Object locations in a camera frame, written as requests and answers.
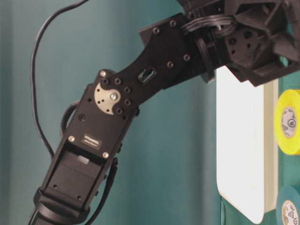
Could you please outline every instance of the yellow tape roll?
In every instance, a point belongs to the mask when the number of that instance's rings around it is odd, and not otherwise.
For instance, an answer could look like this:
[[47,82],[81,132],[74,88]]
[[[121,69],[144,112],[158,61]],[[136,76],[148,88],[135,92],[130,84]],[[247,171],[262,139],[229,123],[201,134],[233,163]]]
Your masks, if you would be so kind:
[[276,107],[274,128],[277,143],[287,155],[300,155],[300,90],[286,90]]

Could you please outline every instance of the tape label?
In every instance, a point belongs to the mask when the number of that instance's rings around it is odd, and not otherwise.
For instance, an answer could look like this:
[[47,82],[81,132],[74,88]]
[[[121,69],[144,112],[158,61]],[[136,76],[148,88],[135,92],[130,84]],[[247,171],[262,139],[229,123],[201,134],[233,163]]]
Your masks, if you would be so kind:
[[282,113],[281,127],[287,138],[293,137],[297,127],[296,113],[293,107],[286,107]]
[[299,216],[296,206],[289,200],[282,205],[282,221],[284,225],[298,225]]

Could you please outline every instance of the bolt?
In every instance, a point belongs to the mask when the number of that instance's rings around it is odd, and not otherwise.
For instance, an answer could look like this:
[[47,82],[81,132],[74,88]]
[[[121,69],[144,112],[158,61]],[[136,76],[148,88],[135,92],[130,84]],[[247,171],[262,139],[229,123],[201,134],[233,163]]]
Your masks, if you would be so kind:
[[130,106],[131,105],[131,101],[129,99],[126,99],[124,101],[124,103],[125,103],[126,106]]
[[117,96],[115,93],[111,94],[109,97],[110,97],[111,100],[113,100],[113,101],[116,100],[116,99],[118,98],[118,96]]
[[120,85],[120,84],[122,83],[122,80],[121,80],[120,78],[116,78],[116,79],[114,80],[114,83],[115,83],[116,85]]
[[101,71],[99,72],[99,75],[100,75],[101,77],[105,77],[105,76],[106,76],[106,72],[105,72],[104,70],[101,70]]
[[177,25],[177,23],[176,23],[175,20],[171,20],[171,21],[170,21],[170,26],[171,26],[171,27],[176,27],[176,25]]
[[122,115],[122,113],[123,113],[123,110],[122,110],[121,108],[117,108],[116,111],[117,111],[117,114],[118,114],[118,115]]
[[189,54],[185,54],[185,55],[183,56],[183,60],[184,60],[185,62],[188,62],[188,61],[191,60],[191,56],[190,56]]
[[157,35],[160,33],[160,29],[158,27],[153,28],[153,34]]
[[108,85],[108,83],[109,83],[109,80],[107,78],[102,79],[102,84]]
[[85,115],[83,114],[80,114],[78,118],[80,121],[85,121]]
[[67,139],[69,140],[69,142],[75,141],[75,138],[74,138],[73,136],[70,136],[70,137],[68,137]]
[[125,93],[129,94],[131,92],[131,88],[130,87],[126,87],[124,88]]
[[103,152],[102,157],[103,157],[103,158],[108,158],[108,157],[109,157],[109,154],[108,154],[107,152]]
[[169,69],[172,69],[174,67],[174,63],[172,61],[168,61],[167,66]]

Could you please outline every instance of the white panel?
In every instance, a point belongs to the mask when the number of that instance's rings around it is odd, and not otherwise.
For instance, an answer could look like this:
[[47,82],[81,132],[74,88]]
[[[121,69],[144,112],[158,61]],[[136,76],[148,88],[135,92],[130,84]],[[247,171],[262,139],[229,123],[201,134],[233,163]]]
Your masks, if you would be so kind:
[[272,123],[267,122],[272,115],[265,115],[266,107],[268,113],[273,111],[266,95],[273,100],[270,86],[276,85],[255,88],[248,81],[240,83],[226,67],[217,70],[217,185],[220,194],[255,224],[275,207],[277,197],[278,157]]

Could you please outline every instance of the label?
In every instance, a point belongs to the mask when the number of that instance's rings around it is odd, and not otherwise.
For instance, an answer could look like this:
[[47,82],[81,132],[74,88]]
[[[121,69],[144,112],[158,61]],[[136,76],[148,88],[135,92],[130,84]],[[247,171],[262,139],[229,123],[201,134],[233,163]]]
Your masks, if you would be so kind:
[[83,136],[83,139],[81,142],[90,146],[93,149],[96,149],[96,150],[99,150],[101,147],[101,144],[102,144],[102,142],[100,140],[98,140],[97,138],[95,138],[91,135],[87,135],[87,134],[85,134]]
[[289,200],[282,205],[282,221],[284,225],[298,225],[299,216],[296,206]]
[[287,138],[293,137],[297,127],[296,113],[292,107],[286,107],[282,113],[281,127]]

